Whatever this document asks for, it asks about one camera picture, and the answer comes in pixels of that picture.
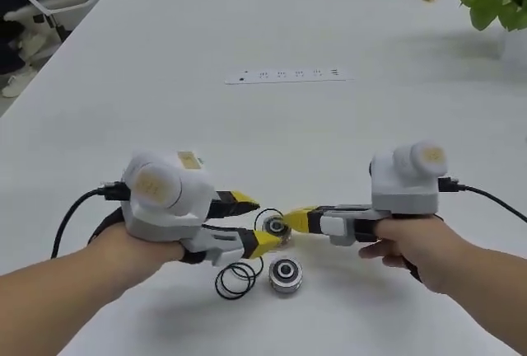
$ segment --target bearing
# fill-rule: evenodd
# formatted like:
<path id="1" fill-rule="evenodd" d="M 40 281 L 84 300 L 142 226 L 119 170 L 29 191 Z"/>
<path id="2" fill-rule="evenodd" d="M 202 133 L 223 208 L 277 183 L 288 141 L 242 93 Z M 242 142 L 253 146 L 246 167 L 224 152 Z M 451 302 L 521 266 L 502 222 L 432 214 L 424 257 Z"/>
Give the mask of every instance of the bearing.
<path id="1" fill-rule="evenodd" d="M 281 294 L 292 294 L 302 285 L 302 266 L 289 257 L 280 257 L 269 266 L 271 287 Z"/>
<path id="2" fill-rule="evenodd" d="M 285 246 L 291 240 L 291 228 L 286 226 L 281 216 L 269 216 L 262 224 L 262 230 L 282 239 L 280 246 Z"/>

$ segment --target white table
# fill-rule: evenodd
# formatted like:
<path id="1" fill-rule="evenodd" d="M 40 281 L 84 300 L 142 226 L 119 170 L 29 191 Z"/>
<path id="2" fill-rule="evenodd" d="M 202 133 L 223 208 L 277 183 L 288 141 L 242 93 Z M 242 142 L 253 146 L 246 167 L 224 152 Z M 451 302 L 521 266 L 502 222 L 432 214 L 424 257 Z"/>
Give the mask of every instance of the white table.
<path id="1" fill-rule="evenodd" d="M 195 148 L 218 189 L 287 210 L 367 202 L 374 151 L 432 138 L 453 176 L 526 210 L 527 76 L 497 60 L 499 37 L 497 26 L 473 30 L 457 0 L 101 0 L 0 120 L 0 270 L 47 258 L 75 198 L 118 179 L 141 148 Z M 355 78 L 224 84 L 244 69 L 319 66 Z M 527 256 L 527 225 L 505 210 L 470 194 L 441 204 L 463 236 Z M 61 252 L 113 208 L 83 205 Z M 167 265 L 64 354 L 512 354 L 447 297 L 359 260 L 357 247 L 295 244 L 305 282 L 291 299 L 261 278 L 226 302 L 217 269 Z"/>

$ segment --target hand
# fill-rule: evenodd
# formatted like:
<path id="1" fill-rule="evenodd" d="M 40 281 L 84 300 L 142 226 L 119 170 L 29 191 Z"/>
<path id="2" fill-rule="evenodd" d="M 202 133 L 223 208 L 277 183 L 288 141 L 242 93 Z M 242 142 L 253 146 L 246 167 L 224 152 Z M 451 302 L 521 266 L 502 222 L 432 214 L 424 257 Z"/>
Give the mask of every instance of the hand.
<path id="1" fill-rule="evenodd" d="M 105 229 L 86 252 L 99 259 L 101 266 L 114 271 L 121 293 L 154 275 L 164 263 L 183 258 L 184 248 L 178 242 L 148 242 L 130 236 L 124 223 Z"/>
<path id="2" fill-rule="evenodd" d="M 389 267 L 405 268 L 402 255 L 417 266 L 421 280 L 432 292 L 443 293 L 455 266 L 475 246 L 434 216 L 385 219 L 375 234 L 381 239 L 359 251 L 363 259 L 382 257 Z"/>

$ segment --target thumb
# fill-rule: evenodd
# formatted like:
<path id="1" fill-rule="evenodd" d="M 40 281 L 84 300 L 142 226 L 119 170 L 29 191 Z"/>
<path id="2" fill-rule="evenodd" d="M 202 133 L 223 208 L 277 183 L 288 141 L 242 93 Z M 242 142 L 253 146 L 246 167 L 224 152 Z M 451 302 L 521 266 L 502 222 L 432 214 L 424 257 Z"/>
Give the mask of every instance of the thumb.
<path id="1" fill-rule="evenodd" d="M 184 248 L 179 242 L 159 242 L 155 247 L 157 257 L 163 262 L 180 261 L 184 256 Z"/>
<path id="2" fill-rule="evenodd" d="M 375 234 L 380 239 L 399 241 L 404 235 L 404 220 L 386 218 L 375 226 Z"/>

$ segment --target black cord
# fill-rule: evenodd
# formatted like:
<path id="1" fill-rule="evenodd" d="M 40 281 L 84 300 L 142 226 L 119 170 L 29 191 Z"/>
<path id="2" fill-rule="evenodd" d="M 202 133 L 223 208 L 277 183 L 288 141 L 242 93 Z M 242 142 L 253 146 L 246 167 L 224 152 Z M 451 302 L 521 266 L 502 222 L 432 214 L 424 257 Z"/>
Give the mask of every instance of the black cord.
<path id="1" fill-rule="evenodd" d="M 502 208 L 505 208 L 512 214 L 514 214 L 517 218 L 523 220 L 527 223 L 527 216 L 525 216 L 522 212 L 512 208 L 509 204 L 505 203 L 501 199 L 495 197 L 494 195 L 488 193 L 487 191 L 477 189 L 476 187 L 471 187 L 469 185 L 459 185 L 459 189 L 461 191 L 470 191 L 471 193 L 482 195 L 483 197 L 489 198 L 491 201 L 494 201 L 496 204 L 500 205 Z"/>
<path id="2" fill-rule="evenodd" d="M 497 198 L 496 196 L 492 195 L 491 193 L 488 193 L 487 191 L 480 190 L 480 189 L 477 189 L 476 187 L 471 187 L 469 185 L 461 185 L 459 183 L 459 180 L 452 179 L 451 177 L 439 178 L 438 186 L 439 186 L 439 191 L 441 193 L 457 193 L 460 191 L 469 191 L 471 193 L 475 193 L 475 194 L 482 195 L 483 197 L 487 197 L 491 201 L 500 205 L 502 208 L 505 208 L 506 210 L 514 214 L 520 220 L 527 223 L 527 216 L 525 216 L 522 212 L 512 208 L 509 204 Z"/>
<path id="3" fill-rule="evenodd" d="M 105 200 L 107 201 L 128 201 L 130 200 L 130 189 L 122 181 L 115 181 L 85 193 L 81 198 L 75 201 L 58 226 L 57 235 L 55 235 L 55 240 L 53 242 L 51 259 L 57 258 L 58 248 L 60 247 L 60 242 L 63 239 L 64 230 L 66 229 L 69 220 L 72 218 L 72 215 L 84 201 L 90 197 L 93 197 L 94 195 L 104 195 Z"/>
<path id="4" fill-rule="evenodd" d="M 283 216 L 282 212 L 275 208 L 264 209 L 260 213 L 258 213 L 256 218 L 254 219 L 254 230 L 256 230 L 259 218 L 262 216 L 262 214 L 266 212 L 276 212 L 280 216 Z M 244 295 L 250 292 L 251 289 L 254 287 L 254 284 L 256 283 L 256 279 L 264 271 L 264 259 L 262 257 L 259 257 L 258 260 L 260 261 L 260 267 L 258 270 L 254 270 L 253 267 L 242 261 L 236 261 L 235 263 L 231 263 L 227 267 L 223 268 L 220 272 L 218 272 L 217 277 L 214 280 L 214 288 L 216 289 L 216 293 L 221 298 L 233 301 L 242 298 Z M 230 289 L 225 283 L 225 274 L 227 272 L 230 272 L 239 280 L 245 281 L 245 288 L 240 291 Z"/>
<path id="5" fill-rule="evenodd" d="M 62 222 L 58 226 L 57 235 L 55 235 L 55 240 L 53 242 L 53 251 L 51 252 L 51 259 L 57 258 L 58 248 L 60 247 L 60 241 L 63 239 L 64 230 L 66 229 L 66 226 L 68 225 L 70 218 L 72 218 L 77 208 L 81 206 L 81 204 L 84 201 L 93 197 L 94 195 L 104 195 L 104 189 L 99 188 L 99 189 L 92 190 L 88 193 L 85 193 L 81 198 L 75 201 L 72 207 L 68 210 Z"/>

